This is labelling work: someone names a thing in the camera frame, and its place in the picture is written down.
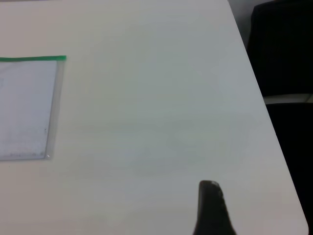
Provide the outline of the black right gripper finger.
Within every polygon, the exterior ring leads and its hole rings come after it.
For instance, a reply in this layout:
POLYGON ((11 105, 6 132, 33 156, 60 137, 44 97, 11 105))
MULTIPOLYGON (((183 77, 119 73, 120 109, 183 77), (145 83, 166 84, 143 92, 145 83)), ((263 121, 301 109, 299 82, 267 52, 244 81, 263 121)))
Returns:
POLYGON ((224 194, 215 181, 200 181, 195 235, 234 235, 224 194))

